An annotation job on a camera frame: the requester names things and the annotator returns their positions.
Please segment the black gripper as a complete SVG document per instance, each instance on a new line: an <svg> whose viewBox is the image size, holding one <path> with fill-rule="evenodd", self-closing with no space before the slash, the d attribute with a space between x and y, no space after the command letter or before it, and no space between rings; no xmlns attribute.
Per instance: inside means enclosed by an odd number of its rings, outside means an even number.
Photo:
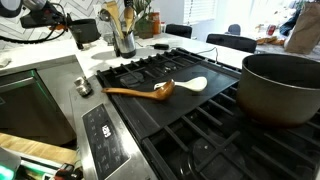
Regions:
<svg viewBox="0 0 320 180"><path fill-rule="evenodd" d="M30 10L20 18L23 28L38 28L65 24L65 15L56 9L56 3L49 1L23 1L22 4Z"/></svg>

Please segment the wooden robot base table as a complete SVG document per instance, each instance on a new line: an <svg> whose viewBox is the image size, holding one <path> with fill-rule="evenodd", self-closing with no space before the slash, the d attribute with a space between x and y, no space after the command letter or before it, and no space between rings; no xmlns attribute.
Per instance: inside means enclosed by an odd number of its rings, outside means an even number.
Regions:
<svg viewBox="0 0 320 180"><path fill-rule="evenodd" d="M74 164L76 161L75 150L4 133L0 133L0 146L9 150L44 158L57 163Z"/></svg>

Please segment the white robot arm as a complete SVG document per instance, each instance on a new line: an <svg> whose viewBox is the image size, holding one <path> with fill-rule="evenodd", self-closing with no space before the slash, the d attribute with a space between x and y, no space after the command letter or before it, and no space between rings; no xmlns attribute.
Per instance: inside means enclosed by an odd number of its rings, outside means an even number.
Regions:
<svg viewBox="0 0 320 180"><path fill-rule="evenodd" d="M68 31L66 13L59 3L49 0L0 0L1 17L18 17L23 9L29 10L27 15L19 18L23 28L48 26L50 33L37 40L18 40L5 36L0 36L0 40L17 44L39 44L55 40Z"/></svg>

